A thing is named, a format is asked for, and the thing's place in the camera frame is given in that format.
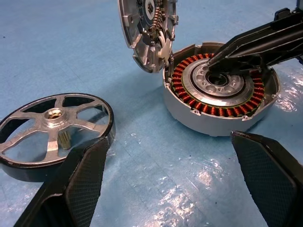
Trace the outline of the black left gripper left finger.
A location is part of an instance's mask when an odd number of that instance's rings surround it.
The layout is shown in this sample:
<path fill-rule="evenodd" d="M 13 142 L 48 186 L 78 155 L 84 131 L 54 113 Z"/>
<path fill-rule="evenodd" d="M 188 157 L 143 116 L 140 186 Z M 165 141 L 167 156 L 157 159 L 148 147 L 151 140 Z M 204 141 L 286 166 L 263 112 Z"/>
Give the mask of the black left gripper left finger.
<path fill-rule="evenodd" d="M 90 226 L 109 147 L 109 138 L 100 137 L 73 148 L 54 176 L 42 184 L 15 226 Z"/>

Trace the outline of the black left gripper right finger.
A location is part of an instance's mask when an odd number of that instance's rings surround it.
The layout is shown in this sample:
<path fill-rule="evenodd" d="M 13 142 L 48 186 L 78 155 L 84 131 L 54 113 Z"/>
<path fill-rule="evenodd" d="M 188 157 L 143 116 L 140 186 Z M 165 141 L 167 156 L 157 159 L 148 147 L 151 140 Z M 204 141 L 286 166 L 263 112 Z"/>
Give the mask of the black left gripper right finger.
<path fill-rule="evenodd" d="M 233 131 L 247 188 L 269 227 L 303 225 L 303 166 L 276 140 Z"/>

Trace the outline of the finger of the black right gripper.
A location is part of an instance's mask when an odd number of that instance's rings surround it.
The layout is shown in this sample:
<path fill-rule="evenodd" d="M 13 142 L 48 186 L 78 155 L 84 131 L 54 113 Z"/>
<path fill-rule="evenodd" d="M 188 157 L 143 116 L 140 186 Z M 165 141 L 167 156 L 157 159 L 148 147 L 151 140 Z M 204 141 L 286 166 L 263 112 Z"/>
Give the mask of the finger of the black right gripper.
<path fill-rule="evenodd" d="M 279 46 L 303 46 L 303 12 L 301 10 L 292 12 L 289 23 L 272 21 L 239 34 L 224 44 L 215 55 L 224 57 L 230 54 L 256 53 Z M 296 59 L 300 63 L 303 62 L 303 56 Z"/>
<path fill-rule="evenodd" d="M 260 70 L 303 55 L 302 46 L 279 46 L 269 50 L 218 57 L 215 55 L 209 61 L 212 73 L 241 75 L 250 71 Z"/>

